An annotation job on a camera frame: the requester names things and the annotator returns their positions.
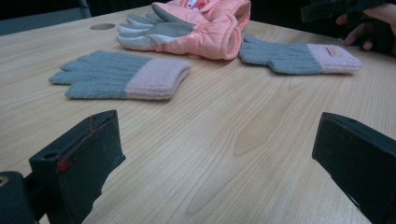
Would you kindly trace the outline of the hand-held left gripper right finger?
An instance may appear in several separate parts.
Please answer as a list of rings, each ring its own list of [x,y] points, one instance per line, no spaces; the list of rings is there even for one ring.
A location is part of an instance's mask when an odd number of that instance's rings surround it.
[[[324,112],[312,158],[373,224],[396,224],[396,140]]]

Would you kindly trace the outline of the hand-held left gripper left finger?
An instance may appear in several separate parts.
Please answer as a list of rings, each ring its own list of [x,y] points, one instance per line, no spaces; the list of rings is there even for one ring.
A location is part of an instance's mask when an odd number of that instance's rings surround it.
[[[29,162],[49,197],[49,222],[81,224],[109,174],[124,161],[115,110],[84,119],[37,152]]]

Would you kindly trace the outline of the grey pink knit glove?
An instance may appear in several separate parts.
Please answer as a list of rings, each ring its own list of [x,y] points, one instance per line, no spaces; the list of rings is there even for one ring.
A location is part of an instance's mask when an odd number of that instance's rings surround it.
[[[335,45],[271,43],[252,35],[244,37],[239,57],[289,75],[347,74],[362,67],[358,58]]]
[[[72,99],[167,100],[190,70],[184,60],[98,50],[64,64],[49,82],[67,85]]]

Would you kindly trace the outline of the pink padded winter glove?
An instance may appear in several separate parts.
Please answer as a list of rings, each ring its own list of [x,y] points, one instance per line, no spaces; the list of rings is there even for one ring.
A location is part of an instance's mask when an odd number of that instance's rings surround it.
[[[225,14],[234,15],[239,24],[250,19],[250,0],[170,0],[167,5],[199,12],[209,21]]]
[[[211,60],[232,60],[240,49],[242,31],[234,15],[207,20],[201,13],[154,3],[142,16],[130,14],[117,39],[126,49],[190,54]]]

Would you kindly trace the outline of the white desk frame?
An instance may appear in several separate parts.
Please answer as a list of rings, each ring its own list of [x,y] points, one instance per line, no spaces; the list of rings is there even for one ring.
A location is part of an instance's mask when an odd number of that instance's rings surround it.
[[[89,6],[87,4],[86,0],[78,0],[78,4],[79,4],[79,11],[81,14],[81,17],[83,19],[88,19],[91,16],[91,12],[89,9]]]

